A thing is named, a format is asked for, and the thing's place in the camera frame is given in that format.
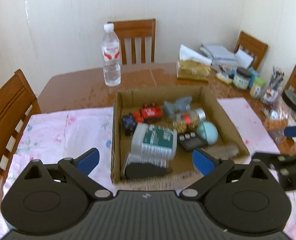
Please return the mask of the clear water bottle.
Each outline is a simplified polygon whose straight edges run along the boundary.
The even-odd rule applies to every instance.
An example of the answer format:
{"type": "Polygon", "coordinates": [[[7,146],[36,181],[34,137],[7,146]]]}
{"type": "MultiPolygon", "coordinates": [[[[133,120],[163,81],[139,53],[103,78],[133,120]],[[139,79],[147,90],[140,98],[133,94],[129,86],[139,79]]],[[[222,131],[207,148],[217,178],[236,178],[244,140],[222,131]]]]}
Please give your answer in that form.
{"type": "Polygon", "coordinates": [[[113,23],[104,24],[104,31],[101,44],[104,81],[108,87],[115,87],[121,84],[120,41],[113,23]]]}

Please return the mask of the yellow sticky note pad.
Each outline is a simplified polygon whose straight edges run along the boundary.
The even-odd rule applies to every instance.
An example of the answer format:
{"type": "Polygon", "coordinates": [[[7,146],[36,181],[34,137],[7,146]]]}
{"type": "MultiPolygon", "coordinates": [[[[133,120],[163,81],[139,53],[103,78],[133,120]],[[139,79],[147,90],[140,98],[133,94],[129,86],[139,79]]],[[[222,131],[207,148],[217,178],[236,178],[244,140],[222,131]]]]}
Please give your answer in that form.
{"type": "Polygon", "coordinates": [[[231,83],[233,83],[233,79],[230,79],[228,76],[226,76],[225,74],[223,73],[217,73],[216,74],[216,78],[222,82],[222,83],[225,83],[227,85],[230,85],[231,83]]]}

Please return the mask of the white green medical bottle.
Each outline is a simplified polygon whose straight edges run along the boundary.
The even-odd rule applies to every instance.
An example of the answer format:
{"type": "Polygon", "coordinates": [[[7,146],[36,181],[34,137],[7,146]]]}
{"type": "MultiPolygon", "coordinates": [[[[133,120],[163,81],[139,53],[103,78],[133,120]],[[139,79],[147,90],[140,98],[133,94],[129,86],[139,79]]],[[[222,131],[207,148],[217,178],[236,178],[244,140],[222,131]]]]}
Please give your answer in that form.
{"type": "Polygon", "coordinates": [[[131,152],[145,157],[173,160],[177,150],[177,136],[175,129],[139,123],[132,136],[131,152]]]}

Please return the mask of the wooden chair far right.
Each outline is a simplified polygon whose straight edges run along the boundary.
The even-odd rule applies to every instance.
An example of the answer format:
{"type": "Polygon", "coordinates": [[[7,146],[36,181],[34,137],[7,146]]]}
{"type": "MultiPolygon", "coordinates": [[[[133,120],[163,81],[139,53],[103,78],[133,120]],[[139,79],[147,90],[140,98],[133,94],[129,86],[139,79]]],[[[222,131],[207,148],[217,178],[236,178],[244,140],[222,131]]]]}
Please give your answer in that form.
{"type": "Polygon", "coordinates": [[[248,55],[252,56],[253,61],[251,67],[254,70],[258,70],[262,60],[267,53],[268,48],[268,44],[256,39],[255,37],[241,30],[234,49],[234,53],[241,49],[248,55]]]}

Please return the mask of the cardboard box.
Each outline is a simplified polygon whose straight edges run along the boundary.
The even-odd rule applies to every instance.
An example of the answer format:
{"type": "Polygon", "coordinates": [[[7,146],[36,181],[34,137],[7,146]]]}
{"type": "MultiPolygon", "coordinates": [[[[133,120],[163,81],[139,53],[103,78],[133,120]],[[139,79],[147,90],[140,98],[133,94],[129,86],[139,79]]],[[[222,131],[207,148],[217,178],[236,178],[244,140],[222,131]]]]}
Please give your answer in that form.
{"type": "MultiPolygon", "coordinates": [[[[250,153],[245,146],[239,132],[232,123],[222,106],[217,101],[214,92],[207,86],[168,86],[168,87],[144,87],[117,92],[114,99],[113,112],[113,142],[111,180],[117,184],[126,182],[127,178],[122,174],[122,167],[126,155],[131,150],[131,137],[127,136],[123,129],[121,118],[123,115],[135,111],[144,103],[156,103],[162,106],[164,101],[173,102],[180,97],[191,96],[192,105],[205,111],[207,120],[213,122],[218,129],[219,144],[234,143],[239,148],[238,156],[248,156],[250,153]]],[[[148,140],[152,141],[160,137],[162,151],[153,153],[155,157],[167,158],[173,167],[170,179],[184,179],[195,176],[192,166],[192,155],[184,150],[167,147],[175,145],[175,132],[169,120],[163,116],[155,123],[157,129],[148,130],[148,140]]]]}

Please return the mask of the large jar black lid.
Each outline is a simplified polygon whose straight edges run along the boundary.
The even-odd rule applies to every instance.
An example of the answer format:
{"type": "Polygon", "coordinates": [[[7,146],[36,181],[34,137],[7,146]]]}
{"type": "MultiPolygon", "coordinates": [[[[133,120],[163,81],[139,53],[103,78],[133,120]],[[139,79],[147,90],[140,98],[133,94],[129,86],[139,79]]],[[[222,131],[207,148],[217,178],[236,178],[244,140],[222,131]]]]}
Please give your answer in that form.
{"type": "Polygon", "coordinates": [[[296,93],[285,89],[275,101],[273,108],[268,111],[264,127],[275,143],[280,143],[284,138],[286,127],[296,126],[296,93]]]}

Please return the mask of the cup of pens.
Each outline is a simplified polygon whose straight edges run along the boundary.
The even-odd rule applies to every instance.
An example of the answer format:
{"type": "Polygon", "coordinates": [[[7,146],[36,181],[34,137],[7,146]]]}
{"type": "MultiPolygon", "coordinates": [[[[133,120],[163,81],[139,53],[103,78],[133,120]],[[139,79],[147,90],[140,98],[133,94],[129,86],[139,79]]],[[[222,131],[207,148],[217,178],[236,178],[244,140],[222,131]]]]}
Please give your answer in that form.
{"type": "Polygon", "coordinates": [[[284,80],[284,75],[284,72],[279,67],[273,66],[270,81],[261,97],[262,103],[272,105],[275,102],[278,96],[278,88],[284,80]]]}

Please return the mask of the grey plush toy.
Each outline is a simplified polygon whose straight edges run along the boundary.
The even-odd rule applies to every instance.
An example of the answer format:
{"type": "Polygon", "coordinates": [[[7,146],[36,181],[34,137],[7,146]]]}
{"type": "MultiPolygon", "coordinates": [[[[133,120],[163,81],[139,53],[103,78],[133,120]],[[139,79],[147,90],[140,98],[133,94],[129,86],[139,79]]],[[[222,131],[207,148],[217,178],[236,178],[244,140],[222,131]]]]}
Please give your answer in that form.
{"type": "Polygon", "coordinates": [[[163,110],[167,116],[174,116],[178,113],[189,111],[191,109],[191,102],[191,96],[179,98],[174,102],[164,101],[163,110]]]}

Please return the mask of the black remote device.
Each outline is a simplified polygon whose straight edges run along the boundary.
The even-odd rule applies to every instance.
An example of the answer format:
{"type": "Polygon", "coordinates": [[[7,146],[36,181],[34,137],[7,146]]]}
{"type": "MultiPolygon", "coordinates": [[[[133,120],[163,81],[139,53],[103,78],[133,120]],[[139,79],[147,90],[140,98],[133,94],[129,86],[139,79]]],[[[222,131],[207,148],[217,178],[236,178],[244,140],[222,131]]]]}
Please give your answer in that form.
{"type": "Polygon", "coordinates": [[[197,148],[208,145],[207,141],[194,131],[179,133],[177,136],[177,141],[178,144],[187,152],[191,152],[197,148]]]}

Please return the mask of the small jar green lid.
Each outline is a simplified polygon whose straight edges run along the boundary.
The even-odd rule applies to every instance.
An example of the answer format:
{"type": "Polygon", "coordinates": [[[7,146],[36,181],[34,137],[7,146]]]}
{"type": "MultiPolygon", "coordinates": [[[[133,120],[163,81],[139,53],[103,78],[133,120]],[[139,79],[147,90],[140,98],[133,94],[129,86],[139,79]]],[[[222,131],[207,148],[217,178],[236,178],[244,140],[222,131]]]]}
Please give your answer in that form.
{"type": "Polygon", "coordinates": [[[264,86],[265,86],[264,79],[262,79],[260,76],[256,77],[250,89],[250,96],[254,99],[257,99],[260,96],[264,86]]]}

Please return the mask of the wooden chair back centre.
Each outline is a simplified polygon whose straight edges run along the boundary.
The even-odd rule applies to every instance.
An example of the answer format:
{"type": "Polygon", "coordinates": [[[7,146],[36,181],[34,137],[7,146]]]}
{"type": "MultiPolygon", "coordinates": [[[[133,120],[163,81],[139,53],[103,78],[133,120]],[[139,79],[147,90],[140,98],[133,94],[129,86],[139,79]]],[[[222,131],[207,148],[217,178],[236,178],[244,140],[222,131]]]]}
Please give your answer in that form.
{"type": "Polygon", "coordinates": [[[121,62],[127,64],[125,41],[129,40],[131,44],[131,63],[137,63],[136,39],[140,38],[140,56],[141,63],[146,63],[146,38],[151,38],[151,59],[155,59],[155,28],[156,19],[129,20],[108,22],[114,24],[114,30],[120,40],[121,62]]]}

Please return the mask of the clear plastic jar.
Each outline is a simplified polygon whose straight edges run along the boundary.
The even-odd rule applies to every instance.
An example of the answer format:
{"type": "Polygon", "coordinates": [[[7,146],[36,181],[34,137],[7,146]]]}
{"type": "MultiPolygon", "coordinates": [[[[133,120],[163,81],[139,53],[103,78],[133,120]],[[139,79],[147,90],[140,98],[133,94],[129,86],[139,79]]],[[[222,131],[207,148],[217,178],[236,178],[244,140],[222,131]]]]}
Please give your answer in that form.
{"type": "Polygon", "coordinates": [[[206,152],[217,159],[232,158],[239,154],[239,148],[235,144],[211,146],[206,149],[206,152]]]}

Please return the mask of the capsule bottle silver cap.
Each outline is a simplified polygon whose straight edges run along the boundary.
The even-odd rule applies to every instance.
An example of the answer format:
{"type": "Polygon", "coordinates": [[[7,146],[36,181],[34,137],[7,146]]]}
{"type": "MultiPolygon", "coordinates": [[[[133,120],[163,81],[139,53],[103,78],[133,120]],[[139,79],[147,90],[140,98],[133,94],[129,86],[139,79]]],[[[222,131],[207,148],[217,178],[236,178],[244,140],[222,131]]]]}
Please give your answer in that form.
{"type": "Polygon", "coordinates": [[[202,108],[197,108],[176,114],[172,125],[178,133],[184,133],[198,127],[199,123],[204,120],[206,120],[205,111],[202,108]]]}

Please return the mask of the black toy train block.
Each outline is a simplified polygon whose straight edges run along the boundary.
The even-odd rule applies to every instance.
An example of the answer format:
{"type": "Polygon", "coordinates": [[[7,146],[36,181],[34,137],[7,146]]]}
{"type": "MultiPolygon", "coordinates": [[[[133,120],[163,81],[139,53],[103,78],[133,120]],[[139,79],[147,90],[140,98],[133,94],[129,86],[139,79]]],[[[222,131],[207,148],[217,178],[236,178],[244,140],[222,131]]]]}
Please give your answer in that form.
{"type": "Polygon", "coordinates": [[[137,124],[143,123],[144,119],[141,116],[140,112],[131,112],[131,113],[128,113],[127,115],[124,115],[121,118],[121,121],[124,127],[125,135],[130,136],[136,130],[137,124]]]}

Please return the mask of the pink floral tablecloth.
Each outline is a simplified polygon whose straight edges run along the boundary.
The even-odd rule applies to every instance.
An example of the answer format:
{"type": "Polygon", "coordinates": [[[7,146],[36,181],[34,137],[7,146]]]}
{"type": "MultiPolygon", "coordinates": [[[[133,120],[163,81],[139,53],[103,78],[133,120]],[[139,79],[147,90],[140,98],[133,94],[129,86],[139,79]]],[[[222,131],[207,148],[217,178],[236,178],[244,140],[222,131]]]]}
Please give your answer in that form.
{"type": "MultiPolygon", "coordinates": [[[[237,131],[252,155],[256,150],[279,152],[272,139],[263,132],[259,117],[251,109],[244,98],[218,99],[228,117],[236,126],[237,131]],[[241,113],[232,113],[232,106],[237,106],[241,113]],[[250,126],[254,126],[254,135],[250,135],[250,126]]],[[[13,160],[10,164],[6,182],[1,187],[1,198],[6,195],[19,174],[33,159],[40,159],[44,164],[57,163],[64,157],[78,157],[90,148],[100,152],[99,165],[89,175],[92,179],[116,194],[117,190],[126,186],[127,190],[156,190],[161,183],[148,182],[147,186],[138,183],[113,184],[111,181],[113,107],[88,108],[33,115],[26,126],[13,160]]],[[[165,189],[179,190],[201,178],[201,174],[192,173],[193,177],[166,179],[165,189]]],[[[290,198],[292,211],[284,232],[296,239],[296,191],[286,193],[290,198]]]]}

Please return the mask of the stack of papers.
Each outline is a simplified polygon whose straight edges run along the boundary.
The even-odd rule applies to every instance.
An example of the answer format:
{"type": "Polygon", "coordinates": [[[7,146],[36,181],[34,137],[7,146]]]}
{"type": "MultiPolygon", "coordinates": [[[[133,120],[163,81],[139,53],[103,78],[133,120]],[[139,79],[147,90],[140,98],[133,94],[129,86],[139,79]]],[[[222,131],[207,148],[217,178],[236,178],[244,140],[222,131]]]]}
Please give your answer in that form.
{"type": "Polygon", "coordinates": [[[218,44],[201,45],[200,52],[212,60],[212,65],[248,68],[254,62],[254,56],[246,52],[243,47],[236,52],[227,50],[218,44]]]}

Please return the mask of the blue box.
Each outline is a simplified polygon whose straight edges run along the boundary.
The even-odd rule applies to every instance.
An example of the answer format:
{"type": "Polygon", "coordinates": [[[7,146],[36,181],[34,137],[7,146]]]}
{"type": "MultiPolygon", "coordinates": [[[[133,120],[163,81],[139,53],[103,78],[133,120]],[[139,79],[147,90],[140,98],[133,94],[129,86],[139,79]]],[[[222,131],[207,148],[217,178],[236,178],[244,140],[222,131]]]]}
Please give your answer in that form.
{"type": "Polygon", "coordinates": [[[259,76],[259,73],[256,70],[254,70],[252,67],[249,67],[247,70],[251,73],[250,82],[248,84],[248,88],[250,89],[253,85],[255,78],[259,76]]]}

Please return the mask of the glass jar dark lid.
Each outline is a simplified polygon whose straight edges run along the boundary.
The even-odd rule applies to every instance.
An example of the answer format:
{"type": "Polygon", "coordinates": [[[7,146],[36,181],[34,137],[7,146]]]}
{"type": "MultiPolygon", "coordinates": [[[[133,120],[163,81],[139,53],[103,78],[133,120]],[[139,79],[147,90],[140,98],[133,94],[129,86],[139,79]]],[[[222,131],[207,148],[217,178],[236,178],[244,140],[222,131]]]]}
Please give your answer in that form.
{"type": "Polygon", "coordinates": [[[246,90],[248,88],[248,84],[250,83],[251,77],[252,74],[250,71],[243,67],[238,67],[233,77],[233,84],[239,89],[246,90]]]}

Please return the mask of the red toy train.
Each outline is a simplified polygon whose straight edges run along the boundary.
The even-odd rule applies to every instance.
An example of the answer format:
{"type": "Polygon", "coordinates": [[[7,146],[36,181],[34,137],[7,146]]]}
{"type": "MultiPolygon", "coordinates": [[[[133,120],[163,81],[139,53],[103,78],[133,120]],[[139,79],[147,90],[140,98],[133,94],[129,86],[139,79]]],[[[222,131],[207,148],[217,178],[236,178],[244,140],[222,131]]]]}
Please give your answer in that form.
{"type": "Polygon", "coordinates": [[[162,119],[162,109],[156,103],[144,103],[140,109],[141,117],[147,124],[154,123],[162,119]]]}

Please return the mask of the wooden chair left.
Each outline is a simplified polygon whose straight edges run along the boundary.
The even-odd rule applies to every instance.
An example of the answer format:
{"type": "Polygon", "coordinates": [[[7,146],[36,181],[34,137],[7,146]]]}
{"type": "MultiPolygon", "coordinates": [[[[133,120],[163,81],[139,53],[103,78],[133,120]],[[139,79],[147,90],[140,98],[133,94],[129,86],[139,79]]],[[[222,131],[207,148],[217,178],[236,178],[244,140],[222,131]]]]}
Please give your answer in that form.
{"type": "Polygon", "coordinates": [[[30,117],[41,113],[37,97],[22,70],[0,88],[0,179],[7,176],[30,117]]]}

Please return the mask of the light blue round case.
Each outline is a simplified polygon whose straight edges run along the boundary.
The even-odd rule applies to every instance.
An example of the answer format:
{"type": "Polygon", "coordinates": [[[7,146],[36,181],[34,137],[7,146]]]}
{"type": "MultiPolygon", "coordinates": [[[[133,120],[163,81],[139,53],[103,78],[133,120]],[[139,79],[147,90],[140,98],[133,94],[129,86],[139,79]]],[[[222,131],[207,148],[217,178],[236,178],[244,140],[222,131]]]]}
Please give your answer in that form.
{"type": "Polygon", "coordinates": [[[201,121],[197,127],[197,134],[207,141],[209,145],[214,145],[218,141],[218,131],[216,126],[209,121],[201,121]]]}

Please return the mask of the pink card package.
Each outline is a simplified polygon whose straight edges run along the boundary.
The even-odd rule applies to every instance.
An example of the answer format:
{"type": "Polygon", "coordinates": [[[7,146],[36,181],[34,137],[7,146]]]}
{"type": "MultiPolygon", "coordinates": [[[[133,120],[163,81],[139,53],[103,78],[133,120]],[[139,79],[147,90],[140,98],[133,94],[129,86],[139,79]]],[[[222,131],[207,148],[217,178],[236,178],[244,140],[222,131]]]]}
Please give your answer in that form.
{"type": "Polygon", "coordinates": [[[157,159],[157,158],[150,158],[150,157],[145,157],[145,156],[138,155],[138,154],[129,153],[127,155],[126,159],[125,159],[125,162],[124,162],[124,165],[123,165],[123,168],[122,168],[122,175],[123,175],[124,178],[126,178],[125,173],[124,173],[125,168],[130,163],[141,163],[141,164],[150,163],[150,164],[153,164],[153,165],[159,166],[159,167],[170,167],[168,165],[167,160],[157,159]]]}

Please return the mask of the gold tissue pack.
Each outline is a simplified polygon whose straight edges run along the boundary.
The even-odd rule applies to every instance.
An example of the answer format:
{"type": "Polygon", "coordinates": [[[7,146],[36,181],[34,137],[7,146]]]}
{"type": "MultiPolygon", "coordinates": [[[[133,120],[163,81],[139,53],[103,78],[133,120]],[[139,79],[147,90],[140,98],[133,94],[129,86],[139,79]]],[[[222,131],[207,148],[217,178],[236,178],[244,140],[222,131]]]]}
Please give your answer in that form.
{"type": "Polygon", "coordinates": [[[200,53],[181,45],[176,65],[178,79],[208,82],[212,60],[200,53]]]}

